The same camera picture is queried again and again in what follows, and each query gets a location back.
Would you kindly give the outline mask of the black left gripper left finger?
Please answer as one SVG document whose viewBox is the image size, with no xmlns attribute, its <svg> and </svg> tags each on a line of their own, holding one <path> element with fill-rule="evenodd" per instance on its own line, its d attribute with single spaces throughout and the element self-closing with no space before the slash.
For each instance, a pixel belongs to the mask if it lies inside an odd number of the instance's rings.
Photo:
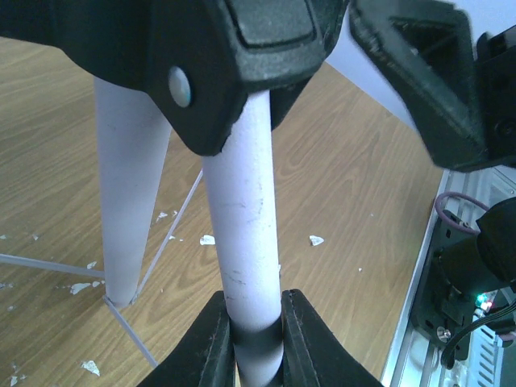
<svg viewBox="0 0 516 387">
<path fill-rule="evenodd" d="M 222 291 L 215 292 L 173 351 L 140 387 L 233 386 L 234 349 Z"/>
</svg>

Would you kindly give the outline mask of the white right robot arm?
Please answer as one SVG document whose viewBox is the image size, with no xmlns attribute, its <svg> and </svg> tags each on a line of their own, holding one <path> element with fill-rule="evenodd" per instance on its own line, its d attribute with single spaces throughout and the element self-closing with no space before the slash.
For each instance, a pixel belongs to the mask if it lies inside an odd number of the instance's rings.
<svg viewBox="0 0 516 387">
<path fill-rule="evenodd" d="M 442 1 L 347 1 L 352 38 L 401 97 L 432 161 L 470 173 L 515 164 L 515 30 L 471 37 L 468 16 Z M 515 286 L 515 200 L 466 221 L 434 202 L 435 225 L 422 250 L 421 281 L 410 308 L 413 327 L 440 352 L 441 385 L 480 385 L 498 374 L 482 368 L 479 330 L 502 331 L 515 300 L 480 312 L 484 293 Z M 376 386 L 339 344 L 304 294 L 282 297 L 287 386 Z"/>
</svg>

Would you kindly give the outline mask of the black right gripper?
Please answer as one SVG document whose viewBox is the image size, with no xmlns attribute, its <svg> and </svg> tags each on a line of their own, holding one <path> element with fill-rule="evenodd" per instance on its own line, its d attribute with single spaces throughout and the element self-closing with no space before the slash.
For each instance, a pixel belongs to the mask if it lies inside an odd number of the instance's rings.
<svg viewBox="0 0 516 387">
<path fill-rule="evenodd" d="M 514 26 L 480 36 L 475 68 L 468 16 L 450 2 L 352 1 L 348 13 L 352 38 L 404 102 L 435 165 L 515 166 Z"/>
</svg>

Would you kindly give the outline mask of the white tripod music stand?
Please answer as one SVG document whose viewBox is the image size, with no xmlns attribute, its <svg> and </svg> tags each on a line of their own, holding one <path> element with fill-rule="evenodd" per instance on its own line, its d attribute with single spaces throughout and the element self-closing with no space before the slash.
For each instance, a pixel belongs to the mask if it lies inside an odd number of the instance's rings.
<svg viewBox="0 0 516 387">
<path fill-rule="evenodd" d="M 106 297 L 130 305 L 171 134 L 202 158 L 241 383 L 281 383 L 272 132 L 339 38 L 345 1 L 4 1 L 1 34 L 94 78 Z"/>
</svg>

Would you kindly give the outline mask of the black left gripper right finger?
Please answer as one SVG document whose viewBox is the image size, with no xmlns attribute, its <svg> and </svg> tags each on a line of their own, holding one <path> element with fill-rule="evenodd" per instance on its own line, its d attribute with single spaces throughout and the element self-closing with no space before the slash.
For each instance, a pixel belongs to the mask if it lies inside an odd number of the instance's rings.
<svg viewBox="0 0 516 387">
<path fill-rule="evenodd" d="M 381 385 L 344 349 L 301 290 L 284 291 L 281 303 L 284 386 Z"/>
</svg>

